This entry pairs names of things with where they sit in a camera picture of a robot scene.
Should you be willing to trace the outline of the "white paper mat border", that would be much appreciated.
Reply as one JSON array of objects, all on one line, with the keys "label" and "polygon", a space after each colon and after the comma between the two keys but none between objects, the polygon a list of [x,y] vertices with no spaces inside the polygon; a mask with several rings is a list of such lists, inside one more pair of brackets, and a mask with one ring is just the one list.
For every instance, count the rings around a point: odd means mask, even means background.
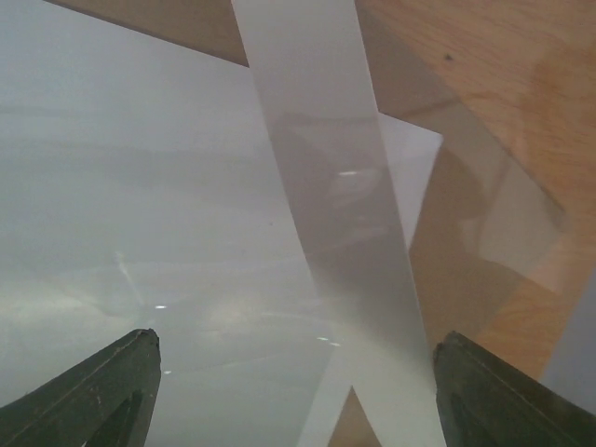
[{"label": "white paper mat border", "polygon": [[300,438],[441,446],[430,349],[355,4],[236,1],[332,356]]}]

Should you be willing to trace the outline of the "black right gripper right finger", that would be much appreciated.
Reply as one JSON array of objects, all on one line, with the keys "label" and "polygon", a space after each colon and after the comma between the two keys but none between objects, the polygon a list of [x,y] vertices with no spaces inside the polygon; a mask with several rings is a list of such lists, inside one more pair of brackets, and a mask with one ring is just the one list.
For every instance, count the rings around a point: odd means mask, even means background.
[{"label": "black right gripper right finger", "polygon": [[433,353],[448,446],[593,446],[595,415],[450,332]]}]

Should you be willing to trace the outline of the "clear acrylic sheet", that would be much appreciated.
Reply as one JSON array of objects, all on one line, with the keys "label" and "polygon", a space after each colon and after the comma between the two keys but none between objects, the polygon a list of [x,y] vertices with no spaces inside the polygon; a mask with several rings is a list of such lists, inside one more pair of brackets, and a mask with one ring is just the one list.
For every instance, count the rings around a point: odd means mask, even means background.
[{"label": "clear acrylic sheet", "polygon": [[562,207],[467,107],[378,116],[429,349],[448,333],[509,357],[541,346],[534,271],[565,231]]}]

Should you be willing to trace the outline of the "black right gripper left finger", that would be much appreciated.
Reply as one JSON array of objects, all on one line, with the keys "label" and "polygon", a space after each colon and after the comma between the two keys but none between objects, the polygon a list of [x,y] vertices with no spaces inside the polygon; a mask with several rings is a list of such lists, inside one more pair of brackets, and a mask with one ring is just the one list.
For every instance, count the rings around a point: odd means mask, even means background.
[{"label": "black right gripper left finger", "polygon": [[161,380],[159,338],[136,329],[1,408],[3,446],[143,446]]}]

